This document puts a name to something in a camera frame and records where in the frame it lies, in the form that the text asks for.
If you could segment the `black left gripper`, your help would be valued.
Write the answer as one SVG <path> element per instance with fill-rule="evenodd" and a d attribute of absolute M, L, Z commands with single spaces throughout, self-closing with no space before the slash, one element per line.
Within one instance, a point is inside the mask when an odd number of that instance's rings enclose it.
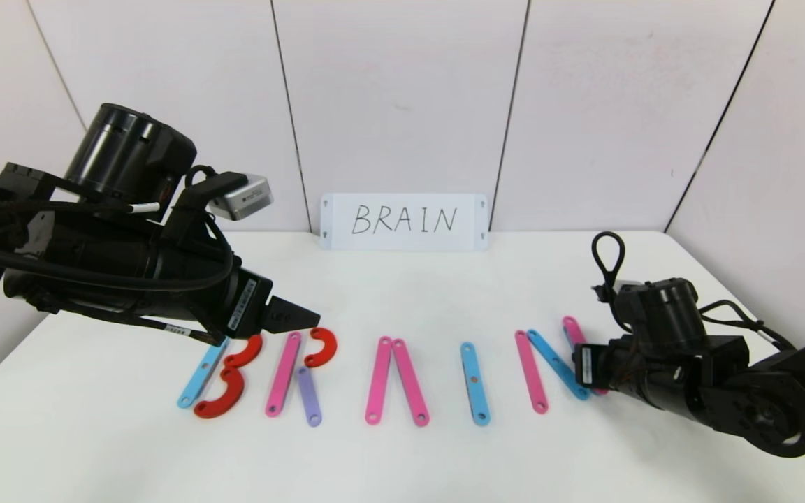
<path fill-rule="evenodd" d="M 150 277 L 191 280 L 214 276 L 224 266 L 224 248 L 218 241 L 192 241 L 184 247 L 151 245 Z M 261 329 L 278 334 L 319 327 L 319 313 L 278 296 L 266 303 L 272 286 L 268 278 L 246 270 L 242 261 L 233 256 L 232 271 L 205 289 L 152 292 L 150 314 L 195 321 L 234 340 L 246 340 Z"/>

